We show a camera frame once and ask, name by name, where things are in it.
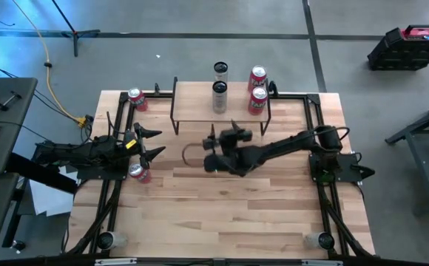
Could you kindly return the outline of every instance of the wooden table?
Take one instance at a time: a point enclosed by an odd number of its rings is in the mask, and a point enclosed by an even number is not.
[[[101,92],[93,136],[107,134],[106,111],[114,120],[119,94],[119,91]],[[339,95],[324,93],[320,99],[325,124],[344,126]],[[170,99],[149,99],[149,110],[135,113],[134,121],[146,129],[163,131],[146,141],[147,148],[167,148],[151,164],[150,184],[131,179],[123,182],[115,230],[125,233],[129,244],[112,250],[111,256],[326,258],[325,251],[303,246],[303,236],[322,231],[320,204],[309,175],[307,151],[269,160],[241,178],[206,173],[202,167],[206,152],[194,147],[186,155],[191,164],[199,167],[190,168],[181,159],[182,149],[187,143],[200,143],[206,138],[210,125],[185,122],[180,125],[179,135],[175,135],[169,118],[170,103]],[[250,144],[270,143],[305,130],[305,114],[299,100],[273,100],[271,111],[271,124],[263,137],[258,123],[240,123],[253,130]],[[125,127],[126,111],[122,121],[121,130]],[[218,134],[230,125],[216,123],[214,127]],[[342,144],[342,152],[351,150],[348,138]],[[90,180],[76,194],[68,249],[93,222],[101,183]],[[345,224],[362,246],[373,253],[359,190],[348,183],[337,186]]]

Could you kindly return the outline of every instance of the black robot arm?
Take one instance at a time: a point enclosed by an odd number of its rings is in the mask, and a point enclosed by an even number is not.
[[[218,141],[212,135],[206,140],[210,140],[215,146],[221,145],[223,155],[217,155],[215,152],[205,157],[203,162],[205,171],[228,171],[230,174],[236,174],[241,177],[245,176],[248,172],[256,169],[264,164],[267,160],[274,159],[292,152],[306,150],[315,153],[332,153],[338,154],[342,148],[340,145],[340,138],[337,133],[337,128],[333,126],[319,126],[312,131],[302,131],[295,136],[290,136],[284,140],[279,140],[264,146],[245,146],[237,147],[236,140],[239,138],[232,137],[234,145],[223,146],[223,143],[232,143],[225,139],[227,131],[222,131]],[[326,147],[319,145],[315,136],[318,136],[320,143],[325,144]],[[203,145],[205,149],[213,149],[211,146]]]
[[[33,161],[42,165],[71,165],[80,168],[102,168],[108,171],[127,167],[127,159],[134,155],[141,156],[143,168],[149,168],[151,162],[165,147],[146,150],[144,138],[161,134],[162,131],[148,130],[139,123],[134,124],[134,131],[124,132],[123,140],[107,135],[95,137],[92,142],[80,145],[59,144],[45,141],[37,143]]]

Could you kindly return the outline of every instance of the concrete floor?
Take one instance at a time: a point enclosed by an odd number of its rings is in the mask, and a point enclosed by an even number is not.
[[[42,30],[66,30],[49,1],[19,1]],[[289,33],[307,34],[302,0],[58,0],[77,30],[135,33]],[[310,0],[316,34],[382,35],[394,27],[429,24],[428,0]],[[11,30],[32,27],[11,1],[0,0],[0,18]],[[318,92],[308,40],[211,40],[85,38],[80,55],[72,55],[65,38],[47,38],[52,84],[73,114],[94,114],[102,89],[171,89],[180,80],[212,79],[212,64],[226,61],[232,81],[244,81],[251,66],[262,64],[281,91]],[[429,215],[411,210],[425,199],[406,143],[387,146],[384,138],[429,108],[429,66],[418,72],[371,72],[366,55],[376,41],[318,41],[328,92],[338,92],[354,150],[376,170],[365,181],[365,204],[376,253],[384,258],[429,262]],[[0,67],[44,85],[44,51],[37,38],[0,37]],[[33,101],[25,123],[55,142],[77,143],[79,130],[42,103]],[[22,130],[15,151],[33,153],[38,137]],[[20,255],[0,248],[0,259],[55,255],[67,215],[29,216],[18,239],[27,243]]]

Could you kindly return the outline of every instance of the black mount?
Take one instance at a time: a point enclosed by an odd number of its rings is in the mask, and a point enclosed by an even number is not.
[[[71,25],[71,23],[68,21],[67,17],[64,15],[63,11],[61,11],[61,9],[58,6],[57,2],[55,2],[55,0],[52,0],[52,2],[55,5],[55,7],[57,7],[58,12],[64,18],[64,20],[67,23],[68,27],[72,30],[71,32],[69,32],[69,31],[63,31],[63,32],[61,32],[61,34],[64,37],[73,38],[73,54],[74,54],[75,57],[78,57],[78,39],[81,38],[85,34],[95,34],[95,35],[98,35],[98,33],[100,33],[101,31],[100,30],[84,30],[84,31],[80,31],[80,32],[75,31],[75,29],[73,28],[73,26]]]

